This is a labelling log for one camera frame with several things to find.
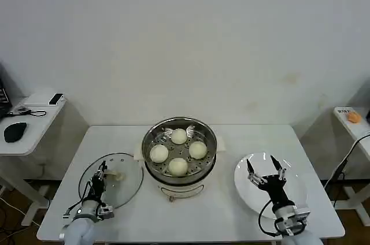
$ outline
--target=white plate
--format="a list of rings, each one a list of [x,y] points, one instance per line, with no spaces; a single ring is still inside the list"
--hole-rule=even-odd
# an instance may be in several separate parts
[[[249,154],[239,161],[234,172],[234,182],[240,197],[258,214],[264,205],[270,200],[270,197],[266,191],[259,190],[258,187],[248,179],[249,172],[247,169],[247,159],[249,159],[252,164],[255,173],[260,176],[267,176],[277,174],[270,156],[271,155],[268,153]],[[282,161],[278,159],[278,161],[283,168],[287,168],[285,173],[287,183],[284,186],[284,190],[289,200],[293,201],[297,206],[305,205],[307,201],[306,185],[293,171],[289,162],[285,159]],[[265,209],[263,216],[275,219],[276,217],[273,214],[271,207],[272,204]]]

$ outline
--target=white desk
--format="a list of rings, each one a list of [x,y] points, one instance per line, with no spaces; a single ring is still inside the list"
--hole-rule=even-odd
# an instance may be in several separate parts
[[[361,121],[357,124],[353,124],[352,122],[347,120],[347,113],[352,111],[356,111],[362,117]],[[344,128],[348,131],[348,133],[352,136],[352,138],[354,140],[357,140],[361,137],[364,137],[365,135],[370,134],[370,124],[366,121],[366,115],[368,111],[369,109],[364,107],[336,107],[334,109],[334,114],[342,123]],[[361,140],[358,144],[358,147],[370,160],[370,137]],[[355,210],[364,226],[370,227],[370,216],[365,208],[362,206],[362,202],[370,198],[370,184],[365,186],[358,193],[355,193],[351,187],[344,187],[343,189],[345,190],[345,193],[347,194],[349,199],[347,201],[337,201],[335,209]]]
[[[115,217],[97,224],[98,242],[253,242],[279,240],[263,234],[258,215],[239,197],[234,169],[246,154],[267,151],[299,167],[311,208],[308,229],[321,238],[340,237],[345,230],[293,129],[289,125],[211,125],[225,141],[217,155],[212,179],[197,196],[168,201],[145,171],[137,195],[115,211]],[[97,158],[133,153],[149,127],[90,127],[38,230],[40,240],[57,241],[66,209],[79,200],[81,174]],[[273,230],[272,220],[262,225]]]
[[[19,177],[16,169],[12,168],[12,163],[7,157],[24,156],[32,153],[51,123],[63,108],[64,104],[65,101],[62,101],[57,106],[30,107],[32,110],[46,111],[46,115],[42,117],[26,115],[7,117],[0,121],[0,177],[34,202],[29,208],[22,225],[29,225],[37,210],[45,208],[49,205],[49,201],[44,197],[47,187],[42,187],[40,188],[39,192],[37,192],[37,190],[33,189],[29,184]],[[11,124],[19,122],[27,123],[27,128],[24,132],[24,135],[17,142],[6,143],[3,134],[4,129]]]

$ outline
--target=glass lid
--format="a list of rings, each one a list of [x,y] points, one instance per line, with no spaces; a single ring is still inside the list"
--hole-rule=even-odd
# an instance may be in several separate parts
[[[143,182],[143,168],[134,157],[125,153],[107,154],[92,163],[82,174],[79,182],[79,196],[83,195],[87,182],[100,164],[106,161],[106,188],[102,201],[115,209],[130,201],[139,191]]]

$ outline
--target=wooden floor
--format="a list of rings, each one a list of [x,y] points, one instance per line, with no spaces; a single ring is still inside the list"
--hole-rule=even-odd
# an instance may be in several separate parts
[[[38,188],[42,183],[32,183],[35,188]],[[360,190],[365,184],[352,184],[355,191]],[[52,198],[58,188],[58,183],[53,182],[51,184],[51,188],[46,195],[48,198]],[[336,188],[333,190],[331,197],[336,197],[338,193],[338,189]],[[2,198],[12,204],[15,207],[18,207],[23,212],[26,212],[28,206],[31,202],[18,191],[8,191],[6,190]],[[339,199],[346,199],[344,192],[341,193]],[[370,213],[370,199],[368,199],[365,203],[366,210]],[[37,216],[35,217],[35,221],[39,224],[42,222],[43,216],[45,211],[39,211]],[[354,210],[340,210],[338,211],[338,215],[346,229],[346,235],[339,239],[330,239],[324,240],[325,245],[370,245],[370,227],[364,227],[358,218],[356,212]],[[19,213],[17,210],[12,209],[11,207],[7,206],[5,203],[0,201],[0,223],[2,224],[2,229],[0,230],[0,245],[4,244],[29,244],[29,245],[36,245],[36,244],[56,244],[52,242],[41,242],[37,239],[36,233],[38,227],[33,225],[27,228],[25,231],[14,234],[12,237],[5,239],[10,233],[10,230],[13,229],[23,229],[20,225],[21,220],[23,219],[23,215]],[[248,244],[270,244],[270,243],[248,243]]]

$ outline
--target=orange object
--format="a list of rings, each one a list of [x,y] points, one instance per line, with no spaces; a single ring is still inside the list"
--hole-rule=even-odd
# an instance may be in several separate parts
[[[357,112],[352,111],[347,114],[347,120],[349,120],[353,124],[356,124],[361,121],[361,116]]]

